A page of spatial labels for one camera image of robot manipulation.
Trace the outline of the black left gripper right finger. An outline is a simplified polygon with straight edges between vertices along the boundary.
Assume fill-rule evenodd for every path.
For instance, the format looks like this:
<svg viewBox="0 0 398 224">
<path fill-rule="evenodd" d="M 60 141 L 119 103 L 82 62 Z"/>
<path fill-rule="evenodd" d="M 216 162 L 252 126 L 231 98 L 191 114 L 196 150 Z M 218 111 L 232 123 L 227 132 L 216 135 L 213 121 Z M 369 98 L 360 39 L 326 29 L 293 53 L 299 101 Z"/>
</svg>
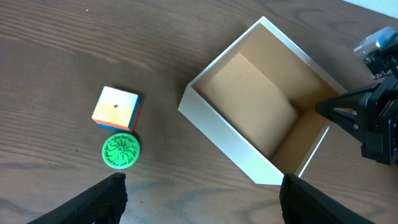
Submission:
<svg viewBox="0 0 398 224">
<path fill-rule="evenodd" d="M 295 174 L 285 174 L 280 188 L 282 216 L 289 224 L 366 224 L 354 213 Z"/>
</svg>

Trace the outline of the white cardboard box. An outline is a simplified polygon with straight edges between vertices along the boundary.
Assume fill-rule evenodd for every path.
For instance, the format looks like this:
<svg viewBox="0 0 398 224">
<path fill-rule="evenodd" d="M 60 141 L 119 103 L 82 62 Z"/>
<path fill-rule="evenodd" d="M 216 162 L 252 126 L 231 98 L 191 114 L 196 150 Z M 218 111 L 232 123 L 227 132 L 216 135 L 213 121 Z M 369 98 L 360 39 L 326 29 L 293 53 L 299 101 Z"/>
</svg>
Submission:
<svg viewBox="0 0 398 224">
<path fill-rule="evenodd" d="M 280 185 L 328 132 L 315 105 L 344 92 L 262 17 L 187 85 L 178 110 L 254 183 Z"/>
</svg>

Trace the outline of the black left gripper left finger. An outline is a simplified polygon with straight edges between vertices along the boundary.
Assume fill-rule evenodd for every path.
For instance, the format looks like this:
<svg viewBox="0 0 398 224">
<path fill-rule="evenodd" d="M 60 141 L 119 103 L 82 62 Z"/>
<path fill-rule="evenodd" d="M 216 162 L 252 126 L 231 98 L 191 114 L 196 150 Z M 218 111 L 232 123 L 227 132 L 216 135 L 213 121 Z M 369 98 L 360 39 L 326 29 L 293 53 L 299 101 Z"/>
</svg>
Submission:
<svg viewBox="0 0 398 224">
<path fill-rule="evenodd" d="M 125 180 L 116 172 L 29 224 L 118 224 L 127 204 Z"/>
</svg>

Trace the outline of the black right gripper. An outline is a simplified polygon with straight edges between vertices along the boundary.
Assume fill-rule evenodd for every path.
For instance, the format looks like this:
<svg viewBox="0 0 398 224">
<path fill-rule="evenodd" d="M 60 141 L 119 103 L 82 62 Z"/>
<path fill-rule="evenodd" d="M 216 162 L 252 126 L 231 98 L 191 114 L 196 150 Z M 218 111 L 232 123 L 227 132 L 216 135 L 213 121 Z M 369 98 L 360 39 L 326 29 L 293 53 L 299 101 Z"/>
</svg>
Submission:
<svg viewBox="0 0 398 224">
<path fill-rule="evenodd" d="M 364 59 L 376 80 L 375 90 L 346 93 L 320 101 L 315 111 L 334 122 L 357 140 L 378 140 L 382 149 L 376 160 L 397 164 L 397 47 L 377 50 Z"/>
</svg>

